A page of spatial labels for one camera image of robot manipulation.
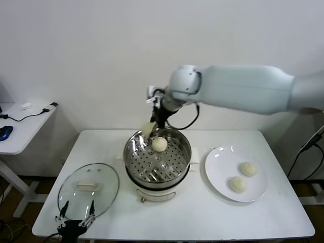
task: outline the black cable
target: black cable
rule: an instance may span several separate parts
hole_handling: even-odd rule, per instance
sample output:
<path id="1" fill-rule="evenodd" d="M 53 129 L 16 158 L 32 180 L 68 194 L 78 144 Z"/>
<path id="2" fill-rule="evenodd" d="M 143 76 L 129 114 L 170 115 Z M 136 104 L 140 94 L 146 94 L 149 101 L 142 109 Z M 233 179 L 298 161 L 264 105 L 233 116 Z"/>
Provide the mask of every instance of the black cable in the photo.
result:
<path id="1" fill-rule="evenodd" d="M 3 118 L 3 119 L 11 119 L 11 120 L 14 120 L 14 121 L 16 121 L 16 122 L 21 122 L 22 120 L 25 120 L 26 118 L 29 118 L 29 117 L 32 117 L 32 116 L 38 116 L 38 115 L 41 115 L 41 114 L 43 114 L 43 113 L 45 113 L 46 111 L 44 111 L 44 110 L 42 110 L 40 113 L 38 113 L 38 114 L 34 114 L 34 115 L 28 115 L 28 116 L 25 116 L 24 118 L 21 118 L 20 120 L 17 120 L 17 119 L 14 119 L 14 118 L 12 118 L 12 117 L 10 117 L 9 115 L 7 115 L 7 114 L 1 114 L 0 115 L 0 118 Z"/>
<path id="2" fill-rule="evenodd" d="M 155 92 L 160 92 L 160 93 L 162 93 L 162 94 L 165 93 L 164 90 L 162 90 L 162 89 L 155 89 L 155 90 L 153 91 L 152 97 L 154 97 Z"/>
<path id="3" fill-rule="evenodd" d="M 291 166 L 291 168 L 290 168 L 290 170 L 289 170 L 289 172 L 287 174 L 287 178 L 289 178 L 290 173 L 292 172 L 292 170 L 293 170 L 293 168 L 294 168 L 294 166 L 295 166 L 295 164 L 296 164 L 296 162 L 298 160 L 298 157 L 302 154 L 302 152 L 304 152 L 304 150 L 300 150 L 299 153 L 297 154 L 297 156 L 295 158 L 295 161 L 294 161 L 293 165 Z"/>
<path id="4" fill-rule="evenodd" d="M 319 163 L 319 166 L 317 166 L 317 168 L 313 171 L 313 173 L 310 174 L 308 177 L 306 177 L 304 180 L 307 180 L 307 179 L 310 178 L 312 175 L 314 175 L 314 174 L 318 171 L 318 169 L 322 166 L 322 164 L 323 164 L 323 160 L 324 160 L 324 151 L 323 151 L 323 149 L 322 149 L 321 147 L 319 147 L 317 144 L 314 144 L 314 146 L 315 146 L 316 148 L 318 148 L 318 149 L 321 151 L 321 153 L 322 153 L 322 159 L 321 159 L 321 161 L 320 161 L 320 163 Z"/>
<path id="5" fill-rule="evenodd" d="M 168 126 L 169 126 L 170 128 L 172 128 L 172 129 L 176 129 L 176 130 L 185 130 L 185 129 L 187 129 L 188 127 L 192 126 L 192 124 L 194 124 L 194 123 L 196 122 L 196 120 L 198 119 L 198 117 L 199 117 L 199 113 L 200 113 L 200 107 L 199 107 L 199 105 L 198 105 L 197 103 L 195 103 L 195 104 L 196 104 L 197 115 L 196 115 L 196 117 L 194 118 L 194 120 L 193 120 L 189 125 L 187 125 L 187 126 L 185 126 L 185 127 L 183 127 L 183 128 L 175 128 L 175 127 L 172 126 L 172 125 L 169 123 L 169 121 L 167 120 L 167 124 L 168 124 Z"/>
<path id="6" fill-rule="evenodd" d="M 54 234 L 51 234 L 51 235 L 47 236 L 47 237 L 45 238 L 45 240 L 43 241 L 43 243 L 47 242 L 50 238 L 52 238 L 52 237 L 54 237 L 54 236 L 57 236 L 57 235 L 59 235 L 59 233 L 54 233 Z"/>

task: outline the floor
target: floor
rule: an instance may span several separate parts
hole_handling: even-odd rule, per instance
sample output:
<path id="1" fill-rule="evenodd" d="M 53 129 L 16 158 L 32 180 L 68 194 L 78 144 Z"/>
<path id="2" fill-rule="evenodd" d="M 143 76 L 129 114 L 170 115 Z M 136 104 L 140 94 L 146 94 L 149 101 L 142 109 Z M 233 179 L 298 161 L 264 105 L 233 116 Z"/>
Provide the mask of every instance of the floor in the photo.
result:
<path id="1" fill-rule="evenodd" d="M 26 179 L 24 180 L 28 185 L 32 182 L 32 180 Z M 37 193 L 48 194 L 54 184 L 55 180 L 50 179 L 42 179 L 41 183 L 37 188 Z M 0 178 L 0 183 L 6 189 L 8 183 Z M 297 195 L 299 196 L 313 196 L 315 192 L 313 189 L 306 184 L 296 184 L 293 185 Z M 9 195 L 4 200 L 3 204 L 0 206 L 0 220 L 4 220 L 5 222 L 10 222 L 14 220 L 12 217 L 15 208 L 20 202 L 22 195 L 16 190 L 12 189 Z M 37 215 L 39 214 L 43 204 L 32 203 L 29 204 L 24 214 L 22 215 L 22 219 L 29 224 L 31 227 L 33 226 Z M 324 242 L 324 206 L 306 206 L 305 210 L 310 217 L 315 230 L 315 236 L 308 239 L 287 239 L 283 241 L 284 243 L 322 243 Z M 22 222 L 14 222 L 11 224 L 12 228 L 18 229 L 23 225 Z M 0 232 L 0 242 L 8 242 L 5 240 L 1 240 L 4 237 L 7 237 L 10 234 L 10 231 L 7 227 Z M 21 236 L 15 241 L 16 243 L 41 243 L 44 242 L 44 238 L 36 237 L 31 233 L 29 228 L 25 228 L 22 232 Z M 96 241 L 96 243 L 105 243 L 111 241 Z"/>

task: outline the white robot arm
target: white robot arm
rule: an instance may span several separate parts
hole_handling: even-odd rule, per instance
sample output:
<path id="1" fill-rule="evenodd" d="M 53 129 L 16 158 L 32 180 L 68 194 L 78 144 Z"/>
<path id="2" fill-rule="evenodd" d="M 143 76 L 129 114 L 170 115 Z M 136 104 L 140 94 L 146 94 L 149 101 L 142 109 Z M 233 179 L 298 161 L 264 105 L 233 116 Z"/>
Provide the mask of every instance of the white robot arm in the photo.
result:
<path id="1" fill-rule="evenodd" d="M 258 114 L 324 110 L 324 71 L 291 76 L 271 66 L 182 65 L 160 93 L 151 121 L 163 128 L 168 117 L 193 102 Z"/>

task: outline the power cord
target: power cord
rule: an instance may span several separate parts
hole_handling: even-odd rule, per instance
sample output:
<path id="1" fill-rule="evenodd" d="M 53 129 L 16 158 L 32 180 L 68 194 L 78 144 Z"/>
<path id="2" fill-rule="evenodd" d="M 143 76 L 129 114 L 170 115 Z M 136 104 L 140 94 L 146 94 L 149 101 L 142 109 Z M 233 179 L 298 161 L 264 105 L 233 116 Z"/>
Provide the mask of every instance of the power cord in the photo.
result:
<path id="1" fill-rule="evenodd" d="M 170 128 L 172 128 L 172 129 L 176 129 L 176 130 L 185 130 L 185 129 L 189 128 L 190 126 L 192 126 L 192 124 L 194 124 L 194 123 L 196 122 L 196 120 L 198 119 L 198 117 L 199 117 L 199 113 L 200 113 L 200 106 L 199 106 L 197 103 L 195 103 L 195 104 L 196 104 L 197 115 L 196 115 L 196 117 L 194 118 L 194 120 L 193 120 L 189 125 L 187 125 L 187 126 L 185 126 L 185 127 L 183 127 L 183 128 L 176 128 L 176 127 L 172 126 L 172 125 L 169 123 L 169 121 L 167 120 L 167 124 L 168 124 L 168 126 L 169 126 Z"/>
<path id="2" fill-rule="evenodd" d="M 164 90 L 162 90 L 162 89 L 155 89 L 155 90 L 153 91 L 152 97 L 154 97 L 154 95 L 155 95 L 156 92 L 159 92 L 159 93 L 161 93 L 161 94 L 164 94 L 164 93 L 165 93 Z"/>
<path id="3" fill-rule="evenodd" d="M 316 173 L 316 171 L 318 171 L 318 169 L 322 166 L 322 164 L 323 164 L 323 160 L 324 160 L 324 151 L 323 151 L 323 149 L 321 148 L 321 147 L 319 147 L 317 144 L 314 144 L 314 146 L 316 147 L 316 148 L 318 148 L 320 151 L 321 151 L 321 153 L 322 153 L 322 159 L 321 159 L 321 161 L 320 161 L 320 163 L 319 163 L 319 166 L 317 166 L 317 168 L 314 170 L 314 172 L 312 173 L 312 174 L 310 174 L 308 177 L 306 177 L 304 180 L 307 180 L 308 178 L 310 178 L 312 175 L 314 175 L 315 173 Z"/>
<path id="4" fill-rule="evenodd" d="M 297 156 L 296 156 L 296 158 L 295 158 L 295 160 L 294 160 L 294 163 L 293 163 L 293 165 L 291 166 L 291 168 L 290 168 L 290 170 L 289 170 L 289 172 L 288 172 L 288 174 L 287 174 L 287 178 L 290 176 L 290 174 L 291 174 L 291 172 L 292 172 L 292 170 L 293 170 L 293 168 L 295 167 L 295 164 L 296 164 L 296 162 L 297 162 L 297 160 L 298 160 L 298 158 L 299 158 L 299 156 L 303 153 L 303 152 L 305 152 L 305 151 L 307 151 L 308 149 L 310 149 L 312 146 L 315 146 L 315 147 L 317 147 L 318 149 L 320 149 L 320 151 L 321 151 L 321 153 L 322 153 L 322 159 L 321 159 L 321 162 L 320 162 L 320 164 L 319 164 L 319 166 L 313 171 L 313 173 L 310 175 L 310 176 L 308 176 L 306 179 L 304 179 L 304 180 L 307 180 L 308 178 L 310 178 L 312 175 L 314 175 L 317 171 L 318 171 L 318 169 L 321 167 L 321 165 L 323 164 L 323 160 L 324 160 L 324 151 L 323 151 L 323 149 L 320 147 L 320 146 L 318 146 L 317 145 L 317 142 L 320 140 L 320 139 L 322 139 L 322 134 L 324 133 L 324 131 L 323 132 L 321 132 L 321 133 L 319 133 L 322 129 L 324 128 L 324 126 L 322 126 L 308 141 L 307 141 L 307 143 L 306 144 L 304 144 L 303 146 L 302 146 L 302 148 L 298 151 L 298 153 L 297 153 Z"/>
<path id="5" fill-rule="evenodd" d="M 53 237 L 55 237 L 55 236 L 57 236 L 57 235 L 59 235 L 59 233 L 54 233 L 54 234 L 51 234 L 51 235 L 47 236 L 47 237 L 45 238 L 45 240 L 43 241 L 43 243 L 48 242 L 48 240 L 52 239 Z"/>
<path id="6" fill-rule="evenodd" d="M 2 205 L 2 203 L 4 202 L 4 197 L 5 197 L 5 190 L 2 186 L 2 184 L 0 183 L 0 188 L 2 191 L 2 197 L 1 197 L 1 202 L 0 202 L 0 206 Z M 19 228 L 12 230 L 12 226 L 11 224 L 16 223 L 16 222 L 22 222 L 22 226 L 20 226 Z M 6 223 L 4 220 L 0 220 L 0 233 L 4 230 L 5 227 L 8 227 L 10 230 L 10 234 L 8 235 L 8 237 L 6 238 L 0 238 L 0 242 L 8 242 L 8 243 L 13 243 L 15 242 L 24 232 L 25 227 L 28 227 L 31 230 L 31 227 L 29 224 L 26 224 L 26 222 L 23 219 L 17 218 L 14 219 L 8 223 Z"/>
<path id="7" fill-rule="evenodd" d="M 3 118 L 3 119 L 8 119 L 9 118 L 9 119 L 14 120 L 16 122 L 21 122 L 22 120 L 25 120 L 26 118 L 29 118 L 29 117 L 32 117 L 32 116 L 38 116 L 38 115 L 41 115 L 41 114 L 43 114 L 45 112 L 49 112 L 50 110 L 54 109 L 56 106 L 58 106 L 58 104 L 55 103 L 55 102 L 53 102 L 50 105 L 48 105 L 45 108 L 43 108 L 40 113 L 34 114 L 34 115 L 25 116 L 24 118 L 21 118 L 20 120 L 14 119 L 14 118 L 10 117 L 8 114 L 0 114 L 0 118 Z"/>

